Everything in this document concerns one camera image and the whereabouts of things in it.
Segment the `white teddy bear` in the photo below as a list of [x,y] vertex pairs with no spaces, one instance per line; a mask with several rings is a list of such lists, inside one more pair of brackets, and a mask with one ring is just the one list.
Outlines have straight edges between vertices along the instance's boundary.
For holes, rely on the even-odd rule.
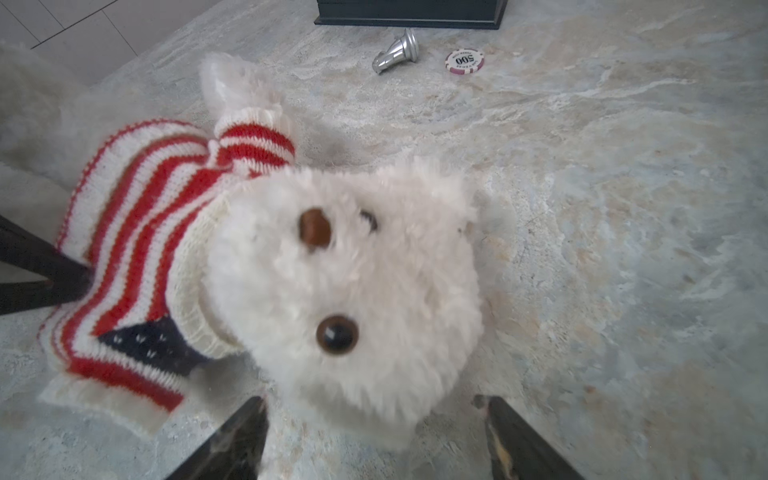
[[[285,113],[255,64],[208,54],[214,120]],[[100,146],[150,120],[95,96],[34,51],[1,48],[1,158],[72,195]],[[233,187],[206,249],[199,296],[224,337],[283,398],[334,429],[404,448],[456,384],[483,331],[459,175],[420,161],[339,173],[293,164]]]

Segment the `red white striped knit sweater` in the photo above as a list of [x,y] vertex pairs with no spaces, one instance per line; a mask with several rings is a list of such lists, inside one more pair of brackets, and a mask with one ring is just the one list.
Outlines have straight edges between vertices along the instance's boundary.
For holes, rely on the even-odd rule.
[[54,370],[43,402],[154,435],[191,371],[239,352],[199,299],[208,242],[229,191],[293,164],[293,124],[247,107],[212,132],[170,119],[127,125],[86,165],[56,242],[93,273],[38,338]]

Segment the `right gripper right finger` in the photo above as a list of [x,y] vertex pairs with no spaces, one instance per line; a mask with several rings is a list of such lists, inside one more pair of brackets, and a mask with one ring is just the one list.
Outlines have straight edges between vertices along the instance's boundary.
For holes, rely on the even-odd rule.
[[484,397],[493,479],[584,480],[584,477],[499,396]]

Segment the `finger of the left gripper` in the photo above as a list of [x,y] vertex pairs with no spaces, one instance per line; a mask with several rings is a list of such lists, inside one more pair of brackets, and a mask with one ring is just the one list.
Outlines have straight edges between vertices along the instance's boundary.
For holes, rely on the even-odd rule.
[[1,262],[44,277],[39,281],[2,283],[2,315],[73,302],[90,288],[88,266],[5,217],[1,217]]

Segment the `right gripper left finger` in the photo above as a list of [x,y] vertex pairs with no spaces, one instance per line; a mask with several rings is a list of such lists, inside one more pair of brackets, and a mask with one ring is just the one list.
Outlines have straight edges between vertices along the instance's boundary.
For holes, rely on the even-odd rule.
[[249,398],[167,480],[256,480],[269,429],[260,396]]

